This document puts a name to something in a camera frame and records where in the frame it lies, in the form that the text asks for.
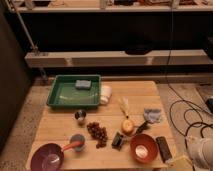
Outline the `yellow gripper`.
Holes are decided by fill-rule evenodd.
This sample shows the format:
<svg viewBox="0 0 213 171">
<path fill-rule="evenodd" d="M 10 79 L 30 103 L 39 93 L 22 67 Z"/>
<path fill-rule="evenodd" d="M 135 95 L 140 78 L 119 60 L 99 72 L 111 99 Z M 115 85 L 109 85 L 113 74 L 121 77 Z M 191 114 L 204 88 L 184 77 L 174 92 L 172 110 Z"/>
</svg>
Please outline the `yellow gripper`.
<svg viewBox="0 0 213 171">
<path fill-rule="evenodd" d="M 193 171 L 193 164 L 185 155 L 169 159 L 167 165 L 171 171 Z"/>
</svg>

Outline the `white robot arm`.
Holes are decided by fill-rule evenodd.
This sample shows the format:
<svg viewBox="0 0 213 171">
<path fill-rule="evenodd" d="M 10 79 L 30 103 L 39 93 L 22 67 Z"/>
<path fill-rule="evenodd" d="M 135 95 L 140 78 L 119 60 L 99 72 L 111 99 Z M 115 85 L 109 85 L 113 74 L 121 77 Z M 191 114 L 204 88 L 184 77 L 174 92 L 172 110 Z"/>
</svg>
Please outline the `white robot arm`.
<svg viewBox="0 0 213 171">
<path fill-rule="evenodd" d="M 187 155 L 179 155 L 166 161 L 173 171 L 192 171 L 194 166 L 213 171 L 213 139 L 187 136 Z"/>
</svg>

